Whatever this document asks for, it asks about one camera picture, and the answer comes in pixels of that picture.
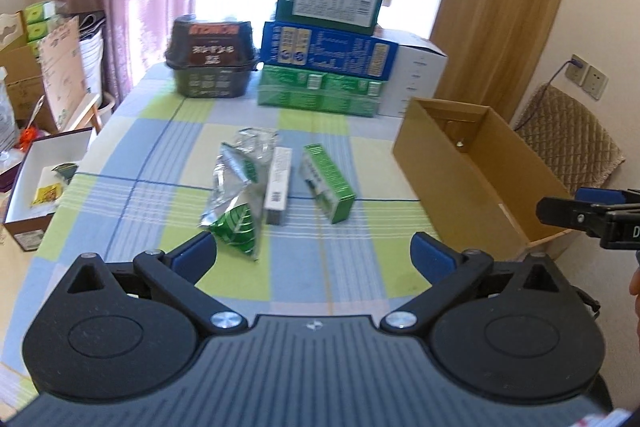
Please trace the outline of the white cardboard box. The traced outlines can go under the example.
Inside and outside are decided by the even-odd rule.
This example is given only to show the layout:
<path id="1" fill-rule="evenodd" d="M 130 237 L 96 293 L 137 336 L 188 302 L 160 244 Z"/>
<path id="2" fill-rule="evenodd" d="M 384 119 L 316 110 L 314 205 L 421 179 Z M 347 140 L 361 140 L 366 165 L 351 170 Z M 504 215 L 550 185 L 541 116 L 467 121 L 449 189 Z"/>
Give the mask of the white cardboard box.
<path id="1" fill-rule="evenodd" d="M 378 113 L 386 117 L 402 117 L 410 98 L 433 98 L 448 56 L 430 40 L 407 31 L 379 27 L 375 35 L 397 44 Z"/>

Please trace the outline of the green shrink-wrapped box pack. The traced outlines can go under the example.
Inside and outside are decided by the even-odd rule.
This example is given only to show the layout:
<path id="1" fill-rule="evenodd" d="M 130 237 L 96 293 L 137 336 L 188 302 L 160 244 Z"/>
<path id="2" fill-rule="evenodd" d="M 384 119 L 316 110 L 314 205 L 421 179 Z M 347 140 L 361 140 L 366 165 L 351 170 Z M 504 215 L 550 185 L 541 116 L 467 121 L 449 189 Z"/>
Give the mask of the green shrink-wrapped box pack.
<path id="1" fill-rule="evenodd" d="M 260 72 L 257 103 L 350 116 L 378 113 L 385 81 L 265 65 Z"/>

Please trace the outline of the blue carton box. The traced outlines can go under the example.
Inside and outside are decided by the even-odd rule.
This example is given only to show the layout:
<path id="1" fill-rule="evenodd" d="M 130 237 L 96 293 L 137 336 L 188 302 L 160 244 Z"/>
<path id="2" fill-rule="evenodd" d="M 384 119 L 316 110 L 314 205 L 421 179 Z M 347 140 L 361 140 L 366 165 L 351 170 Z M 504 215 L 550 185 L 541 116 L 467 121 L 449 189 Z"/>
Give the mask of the blue carton box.
<path id="1" fill-rule="evenodd" d="M 265 65 L 386 81 L 398 48 L 397 43 L 348 31 L 265 22 L 259 61 Z"/>

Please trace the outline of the quilted brown chair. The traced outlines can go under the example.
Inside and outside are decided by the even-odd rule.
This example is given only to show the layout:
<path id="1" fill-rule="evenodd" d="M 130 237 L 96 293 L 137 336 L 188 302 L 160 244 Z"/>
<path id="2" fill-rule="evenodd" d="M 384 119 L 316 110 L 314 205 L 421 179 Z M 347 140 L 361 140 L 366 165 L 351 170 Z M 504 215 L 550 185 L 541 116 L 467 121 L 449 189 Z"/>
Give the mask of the quilted brown chair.
<path id="1" fill-rule="evenodd" d="M 533 94 L 515 132 L 570 194 L 581 187 L 605 186 L 625 161 L 623 151 L 598 118 L 551 84 Z"/>

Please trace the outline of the silver green foil bag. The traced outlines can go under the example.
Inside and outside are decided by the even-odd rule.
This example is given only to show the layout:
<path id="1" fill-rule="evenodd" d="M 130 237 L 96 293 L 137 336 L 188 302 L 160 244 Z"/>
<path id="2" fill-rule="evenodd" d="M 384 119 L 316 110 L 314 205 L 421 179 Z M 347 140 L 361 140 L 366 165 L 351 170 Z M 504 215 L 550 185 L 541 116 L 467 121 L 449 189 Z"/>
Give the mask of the silver green foil bag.
<path id="1" fill-rule="evenodd" d="M 265 188 L 264 165 L 235 145 L 222 143 L 200 227 L 245 257 L 255 259 Z"/>

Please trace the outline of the wall power outlet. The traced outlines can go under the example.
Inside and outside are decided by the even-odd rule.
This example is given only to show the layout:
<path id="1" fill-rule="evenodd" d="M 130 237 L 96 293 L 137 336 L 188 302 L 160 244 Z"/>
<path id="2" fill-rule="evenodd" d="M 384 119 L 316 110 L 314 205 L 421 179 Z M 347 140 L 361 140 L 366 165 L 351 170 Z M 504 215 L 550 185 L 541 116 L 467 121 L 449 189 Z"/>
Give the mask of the wall power outlet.
<path id="1" fill-rule="evenodd" d="M 581 87 L 593 100 L 599 101 L 608 85 L 608 76 L 590 65 L 583 58 L 573 54 L 570 64 L 565 69 L 565 77 L 576 86 Z"/>

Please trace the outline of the white medicine box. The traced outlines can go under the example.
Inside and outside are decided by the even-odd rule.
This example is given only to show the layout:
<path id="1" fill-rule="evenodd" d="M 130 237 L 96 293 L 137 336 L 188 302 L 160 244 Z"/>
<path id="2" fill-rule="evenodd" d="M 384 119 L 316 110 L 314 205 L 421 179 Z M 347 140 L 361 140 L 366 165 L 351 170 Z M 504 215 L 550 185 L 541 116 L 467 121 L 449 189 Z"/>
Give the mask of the white medicine box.
<path id="1" fill-rule="evenodd" d="M 292 171 L 293 152 L 277 146 L 273 151 L 264 200 L 267 225 L 280 225 L 288 207 L 288 189 Z"/>

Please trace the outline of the open white gift box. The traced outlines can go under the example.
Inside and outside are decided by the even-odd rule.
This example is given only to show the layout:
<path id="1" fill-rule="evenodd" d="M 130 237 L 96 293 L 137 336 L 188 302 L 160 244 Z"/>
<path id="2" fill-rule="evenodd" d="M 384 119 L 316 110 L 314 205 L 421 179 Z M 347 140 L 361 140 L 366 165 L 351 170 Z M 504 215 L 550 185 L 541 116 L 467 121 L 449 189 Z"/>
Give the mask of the open white gift box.
<path id="1" fill-rule="evenodd" d="M 79 129 L 30 144 L 6 204 L 4 227 L 22 251 L 36 251 L 96 132 Z"/>

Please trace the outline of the clear bag with wire hooks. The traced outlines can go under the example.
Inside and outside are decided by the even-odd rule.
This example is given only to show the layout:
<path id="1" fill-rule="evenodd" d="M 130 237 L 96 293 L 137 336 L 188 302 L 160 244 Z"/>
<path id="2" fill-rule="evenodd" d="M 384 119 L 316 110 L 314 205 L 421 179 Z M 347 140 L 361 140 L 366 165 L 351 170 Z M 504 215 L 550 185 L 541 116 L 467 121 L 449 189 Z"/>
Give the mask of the clear bag with wire hooks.
<path id="1" fill-rule="evenodd" d="M 254 161 L 268 165 L 278 144 L 277 131 L 262 128 L 244 128 L 236 132 L 234 145 Z"/>

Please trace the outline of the brown cardboard box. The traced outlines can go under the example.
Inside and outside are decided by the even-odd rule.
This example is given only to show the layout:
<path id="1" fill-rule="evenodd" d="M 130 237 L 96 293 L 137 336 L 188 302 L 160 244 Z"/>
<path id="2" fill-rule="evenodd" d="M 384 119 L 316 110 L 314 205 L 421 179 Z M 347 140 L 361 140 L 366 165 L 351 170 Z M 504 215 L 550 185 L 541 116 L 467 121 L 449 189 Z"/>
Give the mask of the brown cardboard box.
<path id="1" fill-rule="evenodd" d="M 413 98 L 393 155 L 440 240 L 456 251 L 556 259 L 577 237 L 538 221 L 538 202 L 565 198 L 567 189 L 488 106 Z"/>

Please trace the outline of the pink printed cardboard box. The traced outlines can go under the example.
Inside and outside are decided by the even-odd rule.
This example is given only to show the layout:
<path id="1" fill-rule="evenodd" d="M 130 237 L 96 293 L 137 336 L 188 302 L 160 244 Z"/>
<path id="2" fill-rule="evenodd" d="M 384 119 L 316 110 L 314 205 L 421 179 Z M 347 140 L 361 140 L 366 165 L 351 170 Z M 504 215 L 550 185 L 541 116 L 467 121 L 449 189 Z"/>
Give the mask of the pink printed cardboard box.
<path id="1" fill-rule="evenodd" d="M 79 47 L 78 18 L 66 20 L 39 43 L 44 93 L 54 129 L 66 128 L 87 88 Z"/>

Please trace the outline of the clear plastic bag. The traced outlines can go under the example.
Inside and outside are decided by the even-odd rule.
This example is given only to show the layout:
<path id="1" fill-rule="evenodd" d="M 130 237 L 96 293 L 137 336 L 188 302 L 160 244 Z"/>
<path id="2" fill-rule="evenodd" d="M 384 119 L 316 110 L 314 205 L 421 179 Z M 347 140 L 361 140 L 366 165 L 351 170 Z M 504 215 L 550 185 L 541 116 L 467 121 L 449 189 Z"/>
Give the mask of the clear plastic bag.
<path id="1" fill-rule="evenodd" d="M 0 152 L 1 160 L 9 159 L 10 150 L 14 147 L 18 135 L 17 125 L 15 122 L 14 110 L 11 104 L 8 92 L 6 92 L 6 83 L 1 80 L 0 91 Z"/>

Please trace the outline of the checkered tablecloth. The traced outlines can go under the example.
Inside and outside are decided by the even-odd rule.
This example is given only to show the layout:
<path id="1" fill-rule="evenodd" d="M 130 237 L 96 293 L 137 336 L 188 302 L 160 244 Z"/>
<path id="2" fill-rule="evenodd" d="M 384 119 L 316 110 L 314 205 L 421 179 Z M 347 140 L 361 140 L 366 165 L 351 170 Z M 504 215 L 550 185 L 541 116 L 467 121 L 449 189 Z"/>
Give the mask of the checkered tablecloth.
<path id="1" fill-rule="evenodd" d="M 399 120 L 261 106 L 256 96 L 250 86 L 241 98 L 185 98 L 168 67 L 148 70 L 91 144 L 38 249 L 1 255 L 3 410 L 34 396 L 23 337 L 83 253 L 125 262 L 212 230 L 217 260 L 198 285 L 246 317 L 382 317 L 424 291 L 409 242 L 432 225 L 392 155 Z M 311 144 L 352 187 L 348 217 L 333 223 L 293 170 L 268 223 L 265 151 L 299 158 Z"/>

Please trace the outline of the black instant meal bowl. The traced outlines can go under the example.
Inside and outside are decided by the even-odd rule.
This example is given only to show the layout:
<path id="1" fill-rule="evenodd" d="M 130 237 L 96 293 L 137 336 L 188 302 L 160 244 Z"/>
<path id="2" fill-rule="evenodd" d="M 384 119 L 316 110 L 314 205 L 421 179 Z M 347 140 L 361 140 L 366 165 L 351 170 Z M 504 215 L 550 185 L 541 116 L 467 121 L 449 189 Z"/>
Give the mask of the black instant meal bowl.
<path id="1" fill-rule="evenodd" d="M 250 22 L 206 22 L 195 15 L 174 20 L 165 64 L 186 98 L 239 98 L 256 69 Z"/>

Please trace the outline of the green medicine box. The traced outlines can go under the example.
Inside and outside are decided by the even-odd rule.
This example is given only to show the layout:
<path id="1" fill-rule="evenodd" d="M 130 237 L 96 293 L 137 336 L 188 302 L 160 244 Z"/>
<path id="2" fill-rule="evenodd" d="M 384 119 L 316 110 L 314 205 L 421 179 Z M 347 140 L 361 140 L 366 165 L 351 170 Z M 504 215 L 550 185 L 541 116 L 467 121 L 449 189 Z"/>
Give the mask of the green medicine box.
<path id="1" fill-rule="evenodd" d="M 345 221 L 356 194 L 322 144 L 303 147 L 299 170 L 314 201 L 331 225 Z"/>

